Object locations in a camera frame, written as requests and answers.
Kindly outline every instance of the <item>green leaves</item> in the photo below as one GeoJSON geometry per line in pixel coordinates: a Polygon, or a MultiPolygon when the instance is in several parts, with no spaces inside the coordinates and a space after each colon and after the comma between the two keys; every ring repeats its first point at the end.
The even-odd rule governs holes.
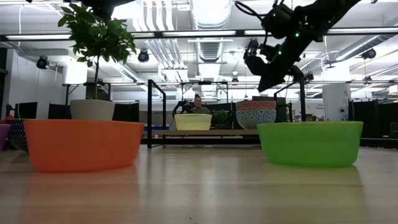
{"type": "Polygon", "coordinates": [[[61,7],[61,9],[66,14],[73,14],[73,11],[70,10],[68,7],[61,7]]]}
{"type": "Polygon", "coordinates": [[[77,59],[77,62],[85,62],[86,58],[85,57],[80,57],[77,59]]]}
{"type": "Polygon", "coordinates": [[[68,17],[67,16],[63,16],[59,21],[58,21],[58,27],[61,27],[63,25],[65,25],[65,23],[67,22],[68,17]]]}
{"type": "Polygon", "coordinates": [[[105,27],[99,27],[99,34],[105,36],[108,32],[105,27]]]}
{"type": "Polygon", "coordinates": [[[122,21],[119,19],[113,19],[109,22],[106,23],[108,26],[108,29],[114,34],[114,35],[121,35],[121,26],[122,26],[122,21]]]}
{"type": "Polygon", "coordinates": [[[84,10],[74,3],[69,4],[69,7],[71,7],[76,13],[80,13],[81,11],[84,10]]]}
{"type": "Polygon", "coordinates": [[[90,28],[88,29],[88,33],[89,33],[90,35],[98,36],[98,34],[100,34],[100,28],[98,28],[98,27],[90,27],[90,28]]]}
{"type": "Polygon", "coordinates": [[[70,4],[63,7],[64,16],[58,26],[67,26],[70,29],[70,40],[76,42],[71,46],[75,55],[80,57],[78,62],[86,62],[88,67],[94,65],[98,57],[106,62],[111,59],[115,63],[127,63],[130,51],[136,52],[134,36],[127,31],[127,20],[111,19],[104,21],[93,14],[92,10],[84,5],[70,4]]]}

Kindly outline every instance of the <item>yellow bowl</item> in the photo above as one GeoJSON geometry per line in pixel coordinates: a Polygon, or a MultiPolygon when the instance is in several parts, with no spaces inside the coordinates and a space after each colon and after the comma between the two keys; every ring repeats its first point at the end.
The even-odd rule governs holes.
{"type": "Polygon", "coordinates": [[[209,114],[176,114],[174,118],[177,130],[209,130],[211,117],[209,114]]]}

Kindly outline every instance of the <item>small plant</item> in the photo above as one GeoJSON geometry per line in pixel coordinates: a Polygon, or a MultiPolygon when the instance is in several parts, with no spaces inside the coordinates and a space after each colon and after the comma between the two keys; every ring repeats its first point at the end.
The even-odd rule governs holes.
{"type": "Polygon", "coordinates": [[[86,62],[88,67],[96,65],[94,83],[97,86],[100,58],[103,57],[106,62],[112,59],[115,63],[125,64],[130,56],[128,49],[137,53],[134,36],[127,31],[127,20],[106,21],[83,4],[69,4],[69,7],[61,7],[65,15],[58,21],[58,26],[66,24],[70,28],[69,39],[76,42],[71,46],[73,53],[81,55],[77,61],[86,62]]]}
{"type": "Polygon", "coordinates": [[[213,119],[215,124],[226,124],[228,113],[225,110],[214,111],[213,119]]]}

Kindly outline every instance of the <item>white planter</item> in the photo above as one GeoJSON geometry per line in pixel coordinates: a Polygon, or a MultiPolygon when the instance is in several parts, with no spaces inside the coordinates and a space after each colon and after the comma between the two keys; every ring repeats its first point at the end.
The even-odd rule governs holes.
{"type": "Polygon", "coordinates": [[[111,121],[114,103],[104,100],[71,100],[72,119],[111,121]]]}

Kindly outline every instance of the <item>potted plant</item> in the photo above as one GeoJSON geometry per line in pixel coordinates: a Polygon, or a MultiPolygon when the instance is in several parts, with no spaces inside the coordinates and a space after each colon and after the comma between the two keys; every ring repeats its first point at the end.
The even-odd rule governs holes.
{"type": "Polygon", "coordinates": [[[225,110],[215,111],[213,114],[213,121],[215,123],[216,129],[228,129],[228,121],[229,113],[225,110]]]}
{"type": "Polygon", "coordinates": [[[131,49],[136,53],[134,36],[127,31],[126,20],[104,20],[93,14],[85,5],[69,4],[61,7],[64,16],[59,20],[58,26],[67,25],[70,28],[70,40],[76,42],[73,53],[79,55],[78,62],[87,63],[88,67],[96,66],[94,100],[73,100],[70,103],[73,119],[102,119],[112,120],[114,103],[97,100],[98,71],[100,58],[106,62],[111,59],[115,63],[127,62],[131,49]]]}

